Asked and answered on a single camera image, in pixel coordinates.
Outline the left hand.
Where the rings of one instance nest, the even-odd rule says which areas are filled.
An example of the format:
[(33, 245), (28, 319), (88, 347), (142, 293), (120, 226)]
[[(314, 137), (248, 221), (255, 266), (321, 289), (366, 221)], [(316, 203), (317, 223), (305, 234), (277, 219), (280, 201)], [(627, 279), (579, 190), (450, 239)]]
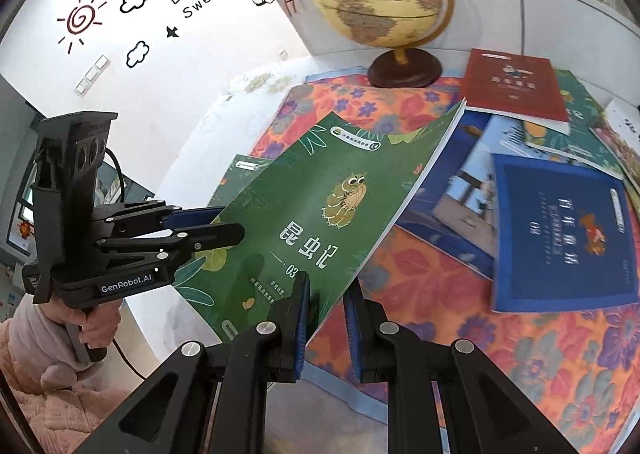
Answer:
[(56, 324), (73, 324), (80, 327), (79, 341), (90, 349), (106, 348), (115, 338), (122, 316), (122, 300), (100, 304), (89, 314), (83, 310), (67, 307), (64, 302), (53, 296), (49, 302), (40, 306), (44, 315)]

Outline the pink left sleeve forearm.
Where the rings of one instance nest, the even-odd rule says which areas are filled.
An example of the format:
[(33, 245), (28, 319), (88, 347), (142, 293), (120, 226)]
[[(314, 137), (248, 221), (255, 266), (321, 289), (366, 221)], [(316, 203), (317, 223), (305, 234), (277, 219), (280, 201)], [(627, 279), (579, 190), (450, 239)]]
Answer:
[(71, 453), (129, 392), (90, 388), (102, 364), (78, 360), (68, 324), (49, 320), (41, 305), (26, 294), (1, 323), (1, 370), (43, 451)]

